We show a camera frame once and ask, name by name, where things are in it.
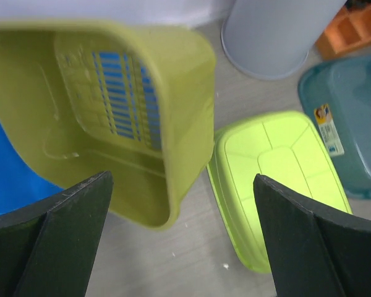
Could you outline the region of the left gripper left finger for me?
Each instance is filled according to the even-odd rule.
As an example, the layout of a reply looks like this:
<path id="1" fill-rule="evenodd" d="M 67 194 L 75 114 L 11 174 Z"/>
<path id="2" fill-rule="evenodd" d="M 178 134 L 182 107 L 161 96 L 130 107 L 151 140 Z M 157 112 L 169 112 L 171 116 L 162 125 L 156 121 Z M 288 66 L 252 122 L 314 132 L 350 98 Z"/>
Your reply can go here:
<path id="1" fill-rule="evenodd" d="M 102 171 L 0 215 L 0 296 L 85 296 L 112 191 Z"/>

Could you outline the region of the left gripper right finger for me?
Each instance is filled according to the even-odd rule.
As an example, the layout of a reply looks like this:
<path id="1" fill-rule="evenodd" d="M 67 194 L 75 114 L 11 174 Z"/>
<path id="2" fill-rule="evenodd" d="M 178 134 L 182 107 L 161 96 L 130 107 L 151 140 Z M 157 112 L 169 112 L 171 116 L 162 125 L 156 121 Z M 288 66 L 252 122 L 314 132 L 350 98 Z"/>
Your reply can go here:
<path id="1" fill-rule="evenodd" d="M 253 190 L 277 296 L 371 296 L 371 220 L 265 175 Z"/>

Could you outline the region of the blue plastic tub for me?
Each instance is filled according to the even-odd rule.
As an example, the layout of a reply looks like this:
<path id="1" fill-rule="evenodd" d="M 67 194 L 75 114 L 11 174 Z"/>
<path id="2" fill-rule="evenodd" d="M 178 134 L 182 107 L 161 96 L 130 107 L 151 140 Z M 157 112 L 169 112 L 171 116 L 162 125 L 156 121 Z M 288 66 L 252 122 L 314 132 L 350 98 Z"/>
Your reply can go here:
<path id="1" fill-rule="evenodd" d="M 0 215 L 62 190 L 63 188 L 36 174 L 21 159 L 0 124 Z"/>

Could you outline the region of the yellow-green plastic tub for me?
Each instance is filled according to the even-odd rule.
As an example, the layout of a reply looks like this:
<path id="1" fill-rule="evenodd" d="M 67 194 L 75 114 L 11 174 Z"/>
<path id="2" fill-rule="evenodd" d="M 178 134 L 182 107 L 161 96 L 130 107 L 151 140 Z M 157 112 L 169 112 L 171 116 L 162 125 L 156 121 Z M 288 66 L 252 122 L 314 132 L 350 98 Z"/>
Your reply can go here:
<path id="1" fill-rule="evenodd" d="M 257 273 L 271 271 L 254 199 L 257 174 L 352 212 L 318 131 L 298 111 L 262 114 L 216 131 L 207 170 L 232 246 L 242 264 Z"/>

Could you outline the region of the olive perforated plastic tub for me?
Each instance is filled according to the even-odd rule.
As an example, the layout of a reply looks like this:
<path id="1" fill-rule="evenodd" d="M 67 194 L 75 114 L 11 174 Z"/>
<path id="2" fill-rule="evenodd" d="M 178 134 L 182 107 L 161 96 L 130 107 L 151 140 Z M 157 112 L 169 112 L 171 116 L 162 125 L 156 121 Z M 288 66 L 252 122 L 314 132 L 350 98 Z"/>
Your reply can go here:
<path id="1" fill-rule="evenodd" d="M 42 178 L 110 171 L 110 211 L 167 229 L 213 153 L 215 66 L 186 27 L 0 20 L 0 124 Z"/>

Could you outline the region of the green plastic tub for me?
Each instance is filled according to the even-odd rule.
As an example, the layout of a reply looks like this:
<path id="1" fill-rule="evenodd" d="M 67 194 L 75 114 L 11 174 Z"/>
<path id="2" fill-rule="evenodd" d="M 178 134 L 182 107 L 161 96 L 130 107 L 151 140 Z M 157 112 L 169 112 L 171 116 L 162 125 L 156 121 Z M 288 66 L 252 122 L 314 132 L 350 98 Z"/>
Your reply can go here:
<path id="1" fill-rule="evenodd" d="M 317 64 L 297 91 L 346 192 L 371 199 L 371 55 Z"/>

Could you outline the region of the light grey round bucket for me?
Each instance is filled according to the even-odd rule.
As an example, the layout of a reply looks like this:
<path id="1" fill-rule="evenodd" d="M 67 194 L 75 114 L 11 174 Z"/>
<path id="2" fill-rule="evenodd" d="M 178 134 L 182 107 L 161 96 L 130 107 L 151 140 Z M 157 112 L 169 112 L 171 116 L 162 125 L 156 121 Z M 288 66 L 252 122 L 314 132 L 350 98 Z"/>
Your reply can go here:
<path id="1" fill-rule="evenodd" d="M 309 49 L 344 6 L 343 0 L 236 1 L 221 29 L 229 61 L 258 79 L 283 79 L 305 62 Z"/>

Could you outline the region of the orange compartment tray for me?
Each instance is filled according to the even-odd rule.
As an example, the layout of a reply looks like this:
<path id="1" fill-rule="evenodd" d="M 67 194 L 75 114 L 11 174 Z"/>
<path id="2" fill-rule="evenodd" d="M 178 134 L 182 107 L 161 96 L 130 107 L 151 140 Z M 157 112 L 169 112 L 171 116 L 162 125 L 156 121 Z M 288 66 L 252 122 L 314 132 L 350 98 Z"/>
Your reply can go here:
<path id="1" fill-rule="evenodd" d="M 371 3 L 362 8 L 342 7 L 315 46 L 324 60 L 343 57 L 371 45 Z"/>

